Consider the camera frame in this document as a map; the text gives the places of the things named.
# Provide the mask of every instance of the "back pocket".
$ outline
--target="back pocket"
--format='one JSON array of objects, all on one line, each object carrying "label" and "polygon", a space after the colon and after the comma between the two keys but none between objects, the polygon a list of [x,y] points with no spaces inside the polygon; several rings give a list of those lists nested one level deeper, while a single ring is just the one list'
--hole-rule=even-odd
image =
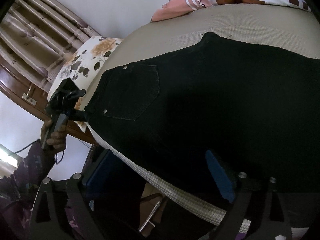
[{"label": "back pocket", "polygon": [[136,120],[160,93],[156,65],[118,66],[106,75],[99,102],[104,116]]}]

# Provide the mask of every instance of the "purple floral clothing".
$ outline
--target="purple floral clothing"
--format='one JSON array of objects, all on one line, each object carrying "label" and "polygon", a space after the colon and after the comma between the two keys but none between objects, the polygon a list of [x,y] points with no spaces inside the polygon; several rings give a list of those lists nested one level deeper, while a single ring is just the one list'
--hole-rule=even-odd
[{"label": "purple floral clothing", "polygon": [[55,160],[41,149],[40,140],[34,143],[18,169],[10,177],[0,179],[0,212],[20,240],[28,238],[31,209],[41,181],[48,175]]}]

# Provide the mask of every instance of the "hand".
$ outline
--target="hand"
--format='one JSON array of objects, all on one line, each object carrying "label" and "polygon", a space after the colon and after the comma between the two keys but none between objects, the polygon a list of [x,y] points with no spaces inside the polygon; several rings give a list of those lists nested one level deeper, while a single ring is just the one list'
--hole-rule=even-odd
[{"label": "hand", "polygon": [[[52,121],[45,121],[41,128],[41,142],[44,140],[45,133],[52,125]],[[55,156],[57,153],[64,151],[67,148],[66,145],[66,127],[62,125],[60,129],[51,134],[51,138],[47,139],[47,144],[53,146],[53,150],[48,150],[46,153]]]}]

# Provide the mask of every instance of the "floral pillow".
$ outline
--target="floral pillow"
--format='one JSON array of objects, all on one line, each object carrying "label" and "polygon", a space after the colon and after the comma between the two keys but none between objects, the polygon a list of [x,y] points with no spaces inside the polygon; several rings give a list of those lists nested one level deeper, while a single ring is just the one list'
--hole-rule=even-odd
[{"label": "floral pillow", "polygon": [[[48,101],[61,81],[66,78],[71,78],[79,89],[87,90],[100,67],[121,42],[122,39],[101,36],[93,36],[87,40],[61,68],[48,93]],[[80,108],[81,101],[82,98],[77,102],[75,109]],[[87,125],[84,122],[76,123],[85,132]]]}]

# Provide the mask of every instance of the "light fixture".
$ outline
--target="light fixture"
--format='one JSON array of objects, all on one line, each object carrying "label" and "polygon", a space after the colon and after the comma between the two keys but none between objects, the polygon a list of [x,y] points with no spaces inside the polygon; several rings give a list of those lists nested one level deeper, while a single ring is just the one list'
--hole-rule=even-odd
[{"label": "light fixture", "polygon": [[18,160],[16,160],[12,156],[9,156],[11,154],[13,154],[13,152],[11,152],[9,149],[7,149],[2,144],[0,144],[0,159],[6,163],[9,163],[10,165],[18,168]]}]

